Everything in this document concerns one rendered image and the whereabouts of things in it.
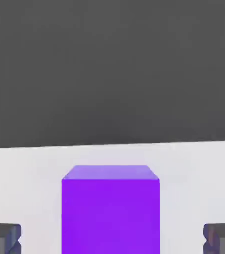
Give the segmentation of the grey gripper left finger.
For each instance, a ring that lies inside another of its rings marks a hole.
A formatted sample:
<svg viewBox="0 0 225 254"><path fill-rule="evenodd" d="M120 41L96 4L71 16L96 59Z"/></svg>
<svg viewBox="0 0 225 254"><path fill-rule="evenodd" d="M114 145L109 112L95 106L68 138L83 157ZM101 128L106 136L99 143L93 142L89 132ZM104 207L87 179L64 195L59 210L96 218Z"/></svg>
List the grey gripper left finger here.
<svg viewBox="0 0 225 254"><path fill-rule="evenodd" d="M0 254L21 254L20 224L0 223Z"/></svg>

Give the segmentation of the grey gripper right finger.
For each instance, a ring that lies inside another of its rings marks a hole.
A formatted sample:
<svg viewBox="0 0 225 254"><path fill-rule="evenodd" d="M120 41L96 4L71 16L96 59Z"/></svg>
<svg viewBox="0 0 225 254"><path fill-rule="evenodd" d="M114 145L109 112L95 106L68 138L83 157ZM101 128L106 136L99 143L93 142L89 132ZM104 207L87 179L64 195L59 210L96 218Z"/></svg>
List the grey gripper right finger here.
<svg viewBox="0 0 225 254"><path fill-rule="evenodd" d="M205 224L203 254L225 254L225 223Z"/></svg>

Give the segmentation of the small purple cube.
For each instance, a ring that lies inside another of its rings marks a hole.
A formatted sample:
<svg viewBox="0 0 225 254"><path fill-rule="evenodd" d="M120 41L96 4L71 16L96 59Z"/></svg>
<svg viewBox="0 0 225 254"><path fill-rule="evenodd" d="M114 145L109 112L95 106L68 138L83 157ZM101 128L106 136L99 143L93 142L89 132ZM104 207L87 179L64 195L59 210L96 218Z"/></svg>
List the small purple cube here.
<svg viewBox="0 0 225 254"><path fill-rule="evenodd" d="M61 254L160 254L160 181L148 166L76 165L61 186Z"/></svg>

